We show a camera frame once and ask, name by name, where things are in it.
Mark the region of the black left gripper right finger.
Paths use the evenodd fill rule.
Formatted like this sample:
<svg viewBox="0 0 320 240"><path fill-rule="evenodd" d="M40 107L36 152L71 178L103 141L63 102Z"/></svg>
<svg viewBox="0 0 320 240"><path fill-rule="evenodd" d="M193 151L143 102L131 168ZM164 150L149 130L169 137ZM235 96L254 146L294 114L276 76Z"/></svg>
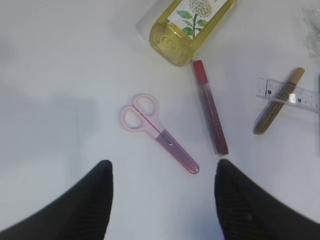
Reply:
<svg viewBox="0 0 320 240"><path fill-rule="evenodd" d="M283 204L227 159L217 164L214 196L226 240L318 240L319 223Z"/></svg>

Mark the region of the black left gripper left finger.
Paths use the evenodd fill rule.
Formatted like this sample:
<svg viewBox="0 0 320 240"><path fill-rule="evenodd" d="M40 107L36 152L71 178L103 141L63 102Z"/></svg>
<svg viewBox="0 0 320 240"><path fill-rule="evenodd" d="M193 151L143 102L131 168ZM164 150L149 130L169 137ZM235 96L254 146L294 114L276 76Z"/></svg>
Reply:
<svg viewBox="0 0 320 240"><path fill-rule="evenodd" d="M0 232L2 240L103 240L113 203L113 166L100 161L55 201Z"/></svg>

